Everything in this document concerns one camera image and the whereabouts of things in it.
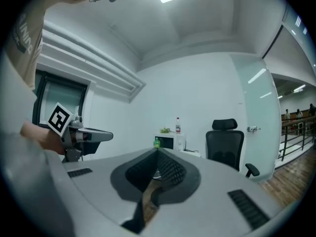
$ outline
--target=door handle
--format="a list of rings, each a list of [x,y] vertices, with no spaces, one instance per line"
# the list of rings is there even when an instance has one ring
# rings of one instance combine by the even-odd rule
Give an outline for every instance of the door handle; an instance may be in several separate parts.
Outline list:
[[[254,133],[254,132],[258,131],[258,130],[261,130],[261,128],[258,128],[257,126],[249,126],[249,127],[247,127],[247,132]]]

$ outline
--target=office chair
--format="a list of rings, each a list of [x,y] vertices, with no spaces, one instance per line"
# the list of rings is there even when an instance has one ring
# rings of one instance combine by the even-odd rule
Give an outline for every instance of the office chair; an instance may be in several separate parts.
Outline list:
[[[244,133],[236,131],[235,119],[214,120],[213,131],[206,133],[207,158],[226,164],[239,171],[240,153],[242,149]],[[259,170],[252,164],[247,163],[248,172],[246,177],[260,175]]]

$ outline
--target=black vent grille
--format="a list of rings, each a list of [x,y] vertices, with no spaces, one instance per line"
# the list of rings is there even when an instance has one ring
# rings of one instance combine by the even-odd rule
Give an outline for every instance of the black vent grille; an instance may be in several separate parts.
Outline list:
[[[185,168],[166,154],[158,155],[158,170],[161,174],[162,188],[171,189],[180,184],[186,176]]]
[[[68,175],[70,178],[76,177],[76,176],[81,176],[87,173],[92,172],[91,169],[89,168],[82,168],[82,169],[78,169],[78,170],[73,170],[73,171],[68,171]]]
[[[228,195],[231,197],[253,230],[269,221],[269,218],[244,191],[235,190],[228,192]]]

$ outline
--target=hand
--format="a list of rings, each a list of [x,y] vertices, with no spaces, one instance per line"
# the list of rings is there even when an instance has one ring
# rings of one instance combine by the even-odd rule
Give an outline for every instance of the hand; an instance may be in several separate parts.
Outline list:
[[[42,128],[42,136],[38,142],[43,149],[53,150],[59,155],[64,155],[64,147],[61,138],[52,130]]]
[[[39,127],[26,120],[21,129],[21,135],[36,140],[43,149],[53,150],[59,155],[64,154],[61,138],[52,130]]]

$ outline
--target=black pad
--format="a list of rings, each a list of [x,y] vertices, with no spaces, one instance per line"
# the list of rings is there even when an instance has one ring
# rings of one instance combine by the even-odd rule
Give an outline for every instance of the black pad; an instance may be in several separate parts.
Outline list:
[[[233,118],[216,119],[213,121],[213,130],[232,130],[237,128],[237,122]]]
[[[199,187],[198,169],[162,148],[152,149],[118,166],[111,173],[111,184],[122,199],[139,202],[157,169],[162,185],[157,198],[159,205],[181,203]]]

